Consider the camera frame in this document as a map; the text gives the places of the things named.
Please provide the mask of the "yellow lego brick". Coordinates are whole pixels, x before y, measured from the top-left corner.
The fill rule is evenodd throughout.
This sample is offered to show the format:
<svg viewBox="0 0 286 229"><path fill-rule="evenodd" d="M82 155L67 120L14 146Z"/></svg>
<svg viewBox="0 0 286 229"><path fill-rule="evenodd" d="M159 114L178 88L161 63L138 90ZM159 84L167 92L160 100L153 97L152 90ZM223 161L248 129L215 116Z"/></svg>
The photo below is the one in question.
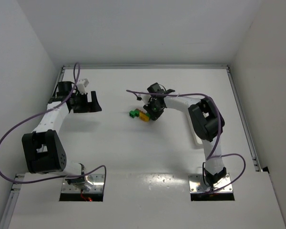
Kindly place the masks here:
<svg viewBox="0 0 286 229"><path fill-rule="evenodd" d="M150 117L146 114L146 113L139 113L139 118L144 121L144 122L149 122L150 121Z"/></svg>

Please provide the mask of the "green lego brick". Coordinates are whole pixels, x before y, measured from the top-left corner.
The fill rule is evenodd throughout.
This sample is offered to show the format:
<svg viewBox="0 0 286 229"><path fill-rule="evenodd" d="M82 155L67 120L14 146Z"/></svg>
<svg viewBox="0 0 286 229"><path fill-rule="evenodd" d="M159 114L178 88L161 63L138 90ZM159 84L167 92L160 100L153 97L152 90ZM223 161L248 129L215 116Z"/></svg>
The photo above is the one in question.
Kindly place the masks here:
<svg viewBox="0 0 286 229"><path fill-rule="evenodd" d="M138 117L138 116L139 116L139 113L140 113L139 110L131 110L131 111L129 112L129 116L130 116L131 118L135 118L135 117Z"/></svg>

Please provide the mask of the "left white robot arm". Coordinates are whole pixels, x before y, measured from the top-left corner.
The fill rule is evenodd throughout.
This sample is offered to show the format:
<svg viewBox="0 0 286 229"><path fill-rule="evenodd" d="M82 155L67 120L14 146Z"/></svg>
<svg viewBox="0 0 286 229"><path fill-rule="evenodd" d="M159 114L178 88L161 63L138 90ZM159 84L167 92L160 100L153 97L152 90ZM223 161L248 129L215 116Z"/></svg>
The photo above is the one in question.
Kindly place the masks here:
<svg viewBox="0 0 286 229"><path fill-rule="evenodd" d="M70 112L75 114L102 111L96 92L90 92L91 101L85 91L89 81L80 79L78 83L62 81L58 90L47 103L48 112L38 126L22 137L28 171L32 174L56 174L75 176L84 174L84 166L67 159L58 133L64 119Z"/></svg>

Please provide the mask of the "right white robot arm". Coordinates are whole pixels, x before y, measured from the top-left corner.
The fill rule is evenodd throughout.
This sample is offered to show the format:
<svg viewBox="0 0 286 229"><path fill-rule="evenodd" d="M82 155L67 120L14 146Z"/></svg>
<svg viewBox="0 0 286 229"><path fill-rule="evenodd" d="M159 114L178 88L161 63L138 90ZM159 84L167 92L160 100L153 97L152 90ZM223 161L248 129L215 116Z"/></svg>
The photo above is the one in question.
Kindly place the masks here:
<svg viewBox="0 0 286 229"><path fill-rule="evenodd" d="M226 175L219 141L225 121L213 100L206 96L199 99L190 95L172 95L173 89L162 89L158 83L149 86L147 91L148 94L143 96L143 108L153 121L163 114L165 108L180 111L187 116L193 136L202 140L204 180L213 187Z"/></svg>

